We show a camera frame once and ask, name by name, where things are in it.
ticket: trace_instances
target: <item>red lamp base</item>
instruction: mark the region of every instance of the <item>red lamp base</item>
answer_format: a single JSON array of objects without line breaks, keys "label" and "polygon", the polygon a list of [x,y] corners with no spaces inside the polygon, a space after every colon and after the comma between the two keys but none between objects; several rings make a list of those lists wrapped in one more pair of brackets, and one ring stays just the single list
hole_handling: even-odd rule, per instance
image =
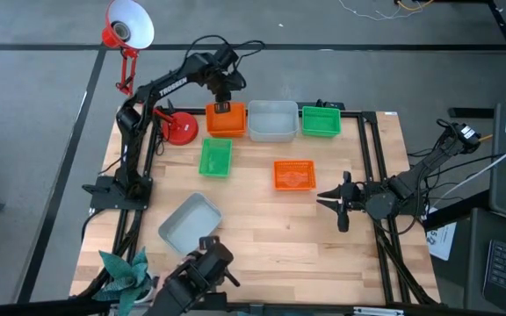
[{"label": "red lamp base", "polygon": [[170,144],[182,146],[193,141],[199,134],[199,123],[189,113],[177,112],[170,115],[173,123],[163,122],[163,135]]}]

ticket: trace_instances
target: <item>red desk lamp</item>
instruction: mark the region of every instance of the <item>red desk lamp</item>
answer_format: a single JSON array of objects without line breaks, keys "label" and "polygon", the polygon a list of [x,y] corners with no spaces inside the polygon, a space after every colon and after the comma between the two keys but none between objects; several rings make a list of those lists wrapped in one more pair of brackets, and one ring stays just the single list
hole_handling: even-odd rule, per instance
[{"label": "red desk lamp", "polygon": [[169,99],[167,99],[167,105],[168,110],[161,107],[154,108],[154,114],[165,120],[165,124],[162,124],[162,132],[166,141],[178,146],[190,143],[199,134],[199,123],[189,113],[175,112]]},{"label": "red desk lamp", "polygon": [[[122,73],[116,88],[132,96],[138,53],[154,40],[154,24],[144,8],[134,0],[112,0],[106,9],[105,22],[103,42],[110,48],[120,47],[122,54]],[[129,77],[128,58],[131,59]]]}]

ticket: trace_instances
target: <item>green basket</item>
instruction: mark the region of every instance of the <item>green basket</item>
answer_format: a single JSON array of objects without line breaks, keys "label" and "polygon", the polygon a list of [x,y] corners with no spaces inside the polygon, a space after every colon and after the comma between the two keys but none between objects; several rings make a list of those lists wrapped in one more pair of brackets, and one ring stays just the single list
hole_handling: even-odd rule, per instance
[{"label": "green basket", "polygon": [[232,161],[232,140],[204,139],[199,173],[202,176],[227,177]]},{"label": "green basket", "polygon": [[341,133],[341,112],[338,109],[304,106],[302,133],[320,137],[337,136]]}]

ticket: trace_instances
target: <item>white lamp shade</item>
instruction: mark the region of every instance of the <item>white lamp shade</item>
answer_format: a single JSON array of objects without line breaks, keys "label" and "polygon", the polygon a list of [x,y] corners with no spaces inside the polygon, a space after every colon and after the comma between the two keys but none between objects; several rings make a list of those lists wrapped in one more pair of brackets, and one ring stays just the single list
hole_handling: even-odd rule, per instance
[{"label": "white lamp shade", "polygon": [[154,24],[148,13],[133,0],[114,0],[106,12],[108,26],[122,22],[130,31],[130,38],[123,46],[144,49],[154,40]]}]

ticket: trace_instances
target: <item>wooden table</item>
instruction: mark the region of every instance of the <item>wooden table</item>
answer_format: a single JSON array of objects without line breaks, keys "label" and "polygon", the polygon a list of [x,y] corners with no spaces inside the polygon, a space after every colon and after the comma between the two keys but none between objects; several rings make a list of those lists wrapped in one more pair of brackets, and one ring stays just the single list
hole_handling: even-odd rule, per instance
[{"label": "wooden table", "polygon": [[[377,112],[381,143],[389,175],[408,169],[400,122],[395,113]],[[221,210],[223,220],[215,234],[234,254],[230,271],[241,282],[225,282],[219,289],[230,302],[295,304],[383,305],[379,261],[372,222],[367,214],[350,212],[351,228],[339,233],[336,214],[316,200],[317,192],[334,189],[344,170],[353,181],[364,181],[357,120],[343,118],[343,132],[333,139],[298,137],[291,143],[256,143],[234,139],[232,167],[226,179],[199,175],[202,140],[209,137],[205,117],[197,116],[199,136],[189,145],[166,145],[154,158],[153,193],[144,212],[138,247],[146,247],[150,269],[173,269],[181,257],[158,235],[158,227],[194,191],[204,193]],[[367,127],[372,169],[378,175],[372,133]],[[106,151],[104,166],[120,155],[116,125]],[[146,148],[142,150],[143,167]],[[317,189],[275,191],[272,162],[278,159],[315,161]],[[84,290],[103,268],[98,250],[110,252],[119,211],[106,211],[87,226],[71,294]],[[399,216],[399,230],[409,216]],[[437,283],[425,240],[415,225],[400,237],[403,258],[421,286],[439,300]],[[394,297],[400,301],[394,265],[389,263]]]}]

